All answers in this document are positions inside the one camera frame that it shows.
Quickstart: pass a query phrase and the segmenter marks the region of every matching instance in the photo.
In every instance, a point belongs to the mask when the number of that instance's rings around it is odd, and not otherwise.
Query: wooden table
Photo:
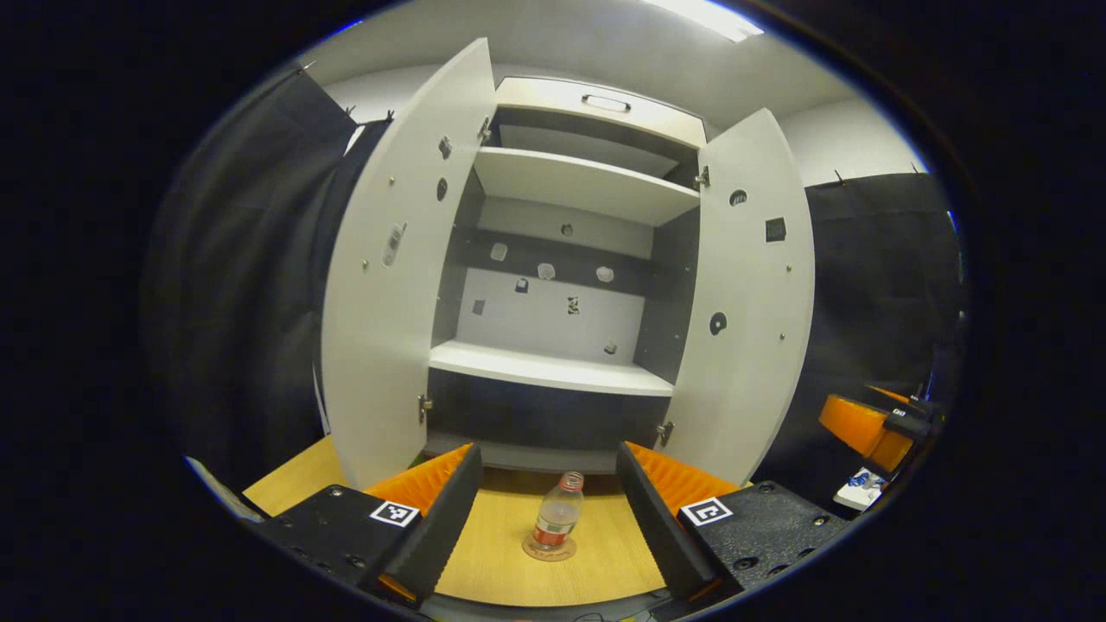
[[[572,533],[575,556],[547,562],[523,552],[522,539],[556,480],[556,475],[486,468],[435,591],[503,605],[564,607],[665,587],[615,476],[589,476],[585,481],[583,516]],[[276,515],[331,484],[346,480],[327,436],[247,488],[246,496]]]

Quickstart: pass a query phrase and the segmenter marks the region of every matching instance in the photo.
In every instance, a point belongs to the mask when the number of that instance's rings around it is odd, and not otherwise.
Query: white cabinet
[[[813,294],[805,195],[768,111],[707,143],[640,95],[493,89],[479,40],[405,105],[351,197],[323,317],[335,447],[357,486],[466,438],[493,466],[609,471],[618,440],[668,422],[658,449],[742,483],[786,412]]]

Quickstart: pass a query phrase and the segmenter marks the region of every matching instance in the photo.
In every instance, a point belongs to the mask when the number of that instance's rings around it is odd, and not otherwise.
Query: ceiling light
[[[743,41],[764,31],[726,7],[708,0],[641,0],[709,28],[731,41]]]

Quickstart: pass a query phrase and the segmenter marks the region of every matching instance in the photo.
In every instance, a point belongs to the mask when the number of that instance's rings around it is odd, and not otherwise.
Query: plastic bottle
[[[561,476],[561,483],[553,487],[542,500],[534,526],[534,548],[552,551],[564,546],[565,538],[580,520],[584,505],[584,476],[570,470]]]

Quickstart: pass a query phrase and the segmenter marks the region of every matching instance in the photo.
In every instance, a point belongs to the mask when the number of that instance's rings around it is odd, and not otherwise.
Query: drawer handle
[[[580,99],[581,102],[589,106],[595,106],[597,108],[603,108],[611,112],[629,112],[628,102],[619,102],[618,100],[612,100],[611,97],[599,97],[597,95],[584,95]]]

